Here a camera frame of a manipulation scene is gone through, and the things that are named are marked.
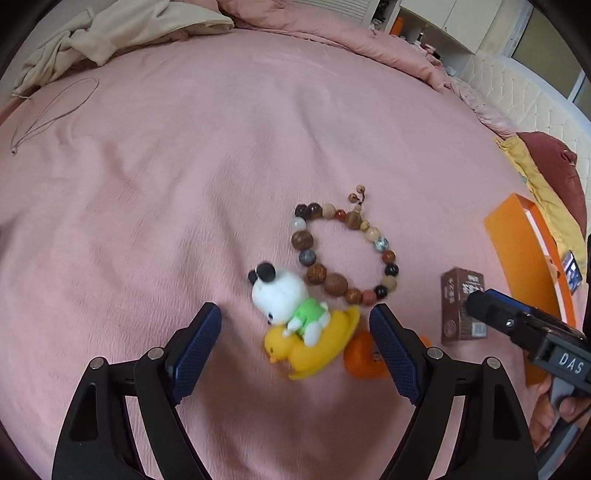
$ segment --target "cabinet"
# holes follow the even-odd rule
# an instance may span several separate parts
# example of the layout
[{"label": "cabinet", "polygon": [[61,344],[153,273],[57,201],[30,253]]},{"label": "cabinet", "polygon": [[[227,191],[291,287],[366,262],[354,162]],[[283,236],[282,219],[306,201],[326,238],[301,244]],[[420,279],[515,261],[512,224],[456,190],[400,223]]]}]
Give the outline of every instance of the cabinet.
[{"label": "cabinet", "polygon": [[502,0],[402,0],[401,6],[476,53],[501,2]]},{"label": "cabinet", "polygon": [[402,0],[401,6],[436,27],[443,28],[455,3],[456,0]]},{"label": "cabinet", "polygon": [[443,31],[476,53],[502,0],[456,0]]}]

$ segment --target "bead bracelet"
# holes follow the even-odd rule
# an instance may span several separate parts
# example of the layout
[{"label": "bead bracelet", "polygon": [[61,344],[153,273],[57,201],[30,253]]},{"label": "bead bracelet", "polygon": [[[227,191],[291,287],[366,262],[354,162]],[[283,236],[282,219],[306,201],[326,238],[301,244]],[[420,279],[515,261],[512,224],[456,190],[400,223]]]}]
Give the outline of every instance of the bead bracelet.
[{"label": "bead bracelet", "polygon": [[[389,292],[394,291],[398,284],[398,266],[396,255],[389,249],[388,240],[383,237],[376,227],[370,226],[367,220],[361,217],[361,208],[365,201],[365,187],[357,185],[357,193],[349,195],[351,203],[357,203],[352,211],[346,213],[342,209],[336,209],[331,203],[320,206],[318,203],[305,205],[300,203],[295,207],[295,217],[291,220],[291,244],[300,251],[300,263],[307,267],[304,281],[310,286],[322,285],[324,291],[333,297],[345,297],[350,304],[373,305],[377,300],[385,298]],[[306,229],[306,221],[325,218],[327,220],[337,219],[343,222],[350,230],[361,230],[365,232],[365,239],[374,244],[374,248],[382,254],[382,261],[386,264],[384,278],[374,287],[373,290],[361,292],[357,288],[349,288],[347,279],[339,273],[327,273],[326,267],[317,262],[317,255],[312,247],[314,237]]]}]

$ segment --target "yellow blanket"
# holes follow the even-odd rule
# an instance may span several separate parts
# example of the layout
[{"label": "yellow blanket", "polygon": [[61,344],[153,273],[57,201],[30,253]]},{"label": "yellow blanket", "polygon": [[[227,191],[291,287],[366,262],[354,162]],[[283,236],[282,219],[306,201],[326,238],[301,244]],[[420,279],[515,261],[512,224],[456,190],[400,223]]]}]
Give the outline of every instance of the yellow blanket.
[{"label": "yellow blanket", "polygon": [[526,180],[527,187],[535,197],[540,213],[556,241],[560,258],[564,258],[571,250],[585,278],[587,245],[579,225],[538,170],[523,140],[519,137],[509,137],[505,141],[496,139],[496,142],[517,172]]}]

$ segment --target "toy figure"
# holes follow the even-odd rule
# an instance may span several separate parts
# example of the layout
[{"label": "toy figure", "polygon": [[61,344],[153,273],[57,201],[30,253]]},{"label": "toy figure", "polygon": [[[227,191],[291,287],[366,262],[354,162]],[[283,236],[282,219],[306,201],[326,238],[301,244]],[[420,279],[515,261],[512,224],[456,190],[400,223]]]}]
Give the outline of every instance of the toy figure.
[{"label": "toy figure", "polygon": [[320,372],[343,351],[359,324],[359,309],[333,310],[320,340],[312,347],[297,335],[284,336],[282,326],[272,327],[265,335],[265,351],[272,364],[286,360],[289,378],[302,380]]},{"label": "toy figure", "polygon": [[306,347],[318,343],[330,322],[325,302],[310,297],[304,281],[287,270],[275,270],[263,262],[248,274],[252,301],[266,315],[270,325],[285,325],[283,336],[298,334]]}]

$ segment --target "brown box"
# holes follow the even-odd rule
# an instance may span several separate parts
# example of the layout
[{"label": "brown box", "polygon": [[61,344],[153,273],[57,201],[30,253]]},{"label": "brown box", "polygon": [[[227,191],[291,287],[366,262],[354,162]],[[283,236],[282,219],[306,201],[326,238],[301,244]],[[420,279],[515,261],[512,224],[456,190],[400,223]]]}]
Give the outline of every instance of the brown box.
[{"label": "brown box", "polygon": [[486,338],[486,324],[466,312],[466,299],[476,290],[484,291],[481,273],[454,267],[441,276],[441,339],[444,343]]}]

